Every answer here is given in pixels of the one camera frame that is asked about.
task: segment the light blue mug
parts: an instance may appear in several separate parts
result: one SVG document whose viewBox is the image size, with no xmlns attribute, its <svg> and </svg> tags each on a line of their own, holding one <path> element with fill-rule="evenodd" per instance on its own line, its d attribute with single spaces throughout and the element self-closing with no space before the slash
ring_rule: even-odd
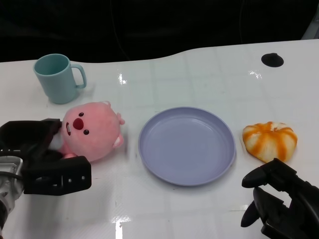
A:
<svg viewBox="0 0 319 239">
<path fill-rule="evenodd" d="M 76 85 L 72 67 L 78 68 L 83 85 Z M 56 104 L 65 104 L 77 97 L 77 89 L 86 87 L 86 76 L 82 66 L 70 64 L 69 58 L 61 54 L 42 56 L 33 66 L 45 94 Z"/>
</svg>

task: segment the plush toy nose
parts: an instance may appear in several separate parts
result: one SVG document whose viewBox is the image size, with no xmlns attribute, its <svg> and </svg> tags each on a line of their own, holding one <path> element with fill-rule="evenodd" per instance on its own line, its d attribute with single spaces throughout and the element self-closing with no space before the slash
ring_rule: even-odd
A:
<svg viewBox="0 0 319 239">
<path fill-rule="evenodd" d="M 73 122 L 73 127 L 77 130 L 81 130 L 84 127 L 83 120 L 80 118 L 76 118 L 75 121 Z"/>
</svg>

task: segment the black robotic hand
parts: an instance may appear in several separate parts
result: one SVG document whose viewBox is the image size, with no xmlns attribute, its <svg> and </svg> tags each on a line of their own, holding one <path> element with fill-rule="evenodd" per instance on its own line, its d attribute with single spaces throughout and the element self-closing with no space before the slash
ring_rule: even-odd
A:
<svg viewBox="0 0 319 239">
<path fill-rule="evenodd" d="M 61 128 L 59 119 L 10 121 L 0 127 L 0 176 L 18 179 L 25 194 L 64 195 L 91 187 L 91 164 L 83 157 L 62 159 L 48 147 Z M 4 172 L 1 164 L 21 161 L 17 172 Z"/>
<path fill-rule="evenodd" d="M 261 218 L 261 232 L 271 239 L 319 238 L 319 189 L 301 180 L 296 171 L 278 159 L 256 168 L 244 177 L 242 186 L 254 188 L 254 201 L 245 212 L 241 226 Z M 259 186 L 269 184 L 292 198 L 289 208 Z"/>
</svg>

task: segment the lavender plastic plate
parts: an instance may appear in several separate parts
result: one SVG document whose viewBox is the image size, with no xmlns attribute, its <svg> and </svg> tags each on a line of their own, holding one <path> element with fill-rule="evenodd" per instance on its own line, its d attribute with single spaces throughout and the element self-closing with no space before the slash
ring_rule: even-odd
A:
<svg viewBox="0 0 319 239">
<path fill-rule="evenodd" d="M 196 186 L 222 176 L 235 160 L 234 136 L 216 115 L 191 107 L 151 118 L 139 138 L 145 166 L 177 185 Z"/>
</svg>

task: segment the cable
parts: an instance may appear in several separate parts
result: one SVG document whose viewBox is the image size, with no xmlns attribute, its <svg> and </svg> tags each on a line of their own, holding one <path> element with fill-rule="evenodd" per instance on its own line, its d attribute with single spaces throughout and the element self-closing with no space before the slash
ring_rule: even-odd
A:
<svg viewBox="0 0 319 239">
<path fill-rule="evenodd" d="M 0 177 L 1 176 L 5 176 L 5 177 L 8 177 L 8 178 L 15 178 L 17 180 L 21 180 L 23 181 L 23 177 L 20 176 L 20 175 L 16 175 L 14 173 L 9 173 L 9 172 L 0 172 Z"/>
<path fill-rule="evenodd" d="M 243 44 L 243 37 L 241 33 L 241 18 L 243 14 L 243 8 L 244 8 L 245 0 L 241 1 L 241 6 L 240 6 L 240 12 L 239 12 L 239 36 L 240 36 L 240 43 Z"/>
<path fill-rule="evenodd" d="M 114 24 L 114 18 L 113 18 L 113 11 L 112 11 L 112 0 L 110 0 L 110 13 L 111 13 L 111 20 L 112 20 L 112 26 L 113 26 L 113 31 L 114 31 L 114 35 L 115 35 L 115 39 L 116 39 L 116 42 L 121 50 L 121 52 L 123 53 L 123 55 L 125 56 L 125 58 L 130 61 L 130 58 L 129 56 L 126 54 L 126 52 L 124 51 L 124 49 L 122 48 L 122 45 L 120 43 L 120 40 L 118 38 L 118 35 L 116 33 L 116 30 L 115 30 L 115 24 Z"/>
</svg>

